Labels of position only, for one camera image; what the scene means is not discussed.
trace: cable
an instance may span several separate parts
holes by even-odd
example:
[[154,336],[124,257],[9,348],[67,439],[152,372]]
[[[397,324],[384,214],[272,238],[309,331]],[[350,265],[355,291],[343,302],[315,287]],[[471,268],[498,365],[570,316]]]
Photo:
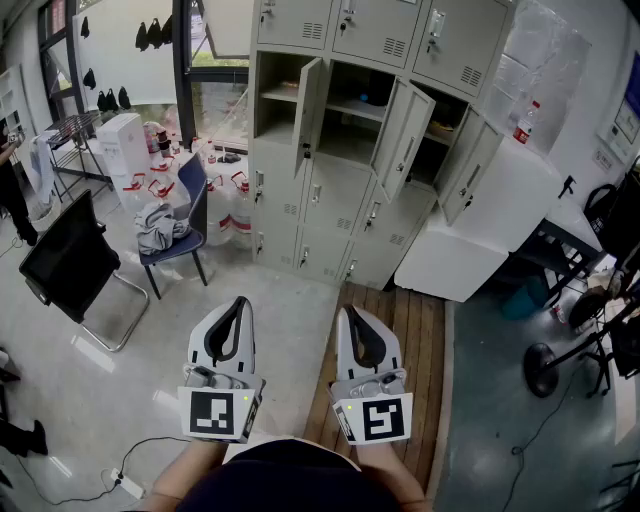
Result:
[[[183,443],[189,443],[190,441],[188,439],[180,439],[177,437],[149,437],[147,439],[143,439],[142,441],[138,441],[136,444],[134,444],[131,449],[127,452],[127,454],[124,456],[124,458],[122,459],[122,465],[120,467],[120,474],[118,475],[120,478],[124,477],[124,465],[127,461],[127,457],[129,457],[129,455],[131,455],[131,453],[133,452],[133,450],[135,450],[138,446],[140,446],[141,444],[147,443],[149,441],[163,441],[163,440],[173,440],[173,441],[180,441]],[[111,494],[113,491],[115,491],[116,487],[118,487],[120,485],[120,480],[116,480],[115,483],[113,484],[113,487],[111,489],[108,489],[107,486],[104,483],[104,480],[102,478],[102,475],[104,474],[104,472],[106,470],[102,470],[100,472],[100,480],[102,481],[102,485],[105,486],[105,491],[100,493],[98,496],[95,496],[94,498],[69,498],[66,500],[62,500],[62,501],[58,501],[58,502],[53,502],[50,501],[49,499],[47,499],[41,492],[40,492],[40,488],[38,487],[38,484],[36,483],[35,479],[31,476],[31,473],[29,473],[29,471],[27,471],[27,468],[24,467],[24,464],[22,464],[22,461],[20,460],[20,458],[16,455],[16,460],[18,461],[18,464],[20,464],[20,467],[22,467],[22,470],[26,473],[26,475],[29,477],[29,480],[31,480],[31,483],[33,484],[33,488],[36,490],[36,493],[38,493],[38,496],[40,496],[40,499],[42,501],[44,501],[45,503],[51,505],[52,507],[57,507],[59,505],[62,505],[63,503],[71,503],[71,502],[83,502],[83,503],[88,503],[90,501],[97,501],[100,498],[102,498],[103,496],[106,496],[107,494]]]
[[524,471],[524,466],[525,466],[524,452],[538,438],[538,436],[542,432],[542,429],[547,424],[547,422],[560,410],[560,408],[562,407],[562,404],[564,403],[565,398],[567,398],[567,395],[569,394],[569,389],[571,389],[571,384],[573,383],[573,377],[575,376],[576,373],[578,373],[578,370],[580,368],[582,368],[582,365],[584,364],[584,362],[585,361],[580,363],[578,365],[578,367],[573,371],[573,373],[571,374],[571,378],[569,379],[569,384],[567,385],[567,389],[565,389],[564,394],[562,395],[562,398],[558,402],[557,407],[540,424],[540,426],[538,427],[538,430],[536,431],[535,435],[531,439],[529,439],[529,441],[527,441],[524,446],[514,446],[513,448],[511,448],[511,455],[519,455],[520,456],[520,468],[518,469],[518,472],[516,473],[516,476],[513,478],[513,482],[511,482],[511,489],[509,490],[509,497],[507,498],[507,501],[504,504],[504,507],[502,507],[502,512],[505,512],[507,510],[507,508],[509,508],[509,505],[511,504],[511,500],[513,499],[513,494],[514,494],[514,492],[516,490],[516,484],[518,483],[518,479],[520,478],[520,475]]

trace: black chair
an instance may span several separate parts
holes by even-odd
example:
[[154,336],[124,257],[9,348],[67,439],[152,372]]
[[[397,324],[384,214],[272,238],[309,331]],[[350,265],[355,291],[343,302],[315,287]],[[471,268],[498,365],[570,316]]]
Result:
[[84,322],[84,315],[111,276],[142,294],[145,305],[129,326],[120,343],[112,348],[82,325],[102,347],[119,352],[149,306],[147,292],[118,275],[120,258],[103,237],[104,224],[93,211],[91,192],[86,191],[62,212],[42,235],[20,265],[31,291],[48,306],[58,306],[74,322]]

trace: gray cloth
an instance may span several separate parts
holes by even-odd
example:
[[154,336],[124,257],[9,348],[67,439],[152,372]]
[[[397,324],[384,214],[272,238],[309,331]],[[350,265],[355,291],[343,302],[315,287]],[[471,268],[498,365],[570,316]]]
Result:
[[173,239],[191,232],[188,220],[176,220],[173,208],[166,203],[149,203],[136,214],[133,229],[142,254],[150,256],[173,245]]

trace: power strip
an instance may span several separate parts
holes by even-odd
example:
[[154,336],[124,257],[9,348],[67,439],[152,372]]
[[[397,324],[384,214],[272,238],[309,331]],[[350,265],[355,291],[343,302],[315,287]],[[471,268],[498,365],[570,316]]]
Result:
[[133,496],[137,500],[141,500],[144,496],[144,489],[140,487],[138,484],[134,483],[133,480],[131,480],[126,475],[123,475],[122,478],[120,478],[119,475],[120,475],[119,470],[114,468],[113,471],[111,471],[111,479],[114,482],[116,480],[120,480],[120,487],[122,487],[125,491],[127,491],[129,494],[131,494],[131,496]]

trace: teal bucket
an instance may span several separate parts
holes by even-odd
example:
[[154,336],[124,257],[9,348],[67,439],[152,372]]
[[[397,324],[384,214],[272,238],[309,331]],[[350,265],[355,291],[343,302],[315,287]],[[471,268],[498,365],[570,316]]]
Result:
[[523,320],[542,309],[547,299],[547,288],[542,280],[539,277],[530,277],[502,305],[502,315],[507,320]]

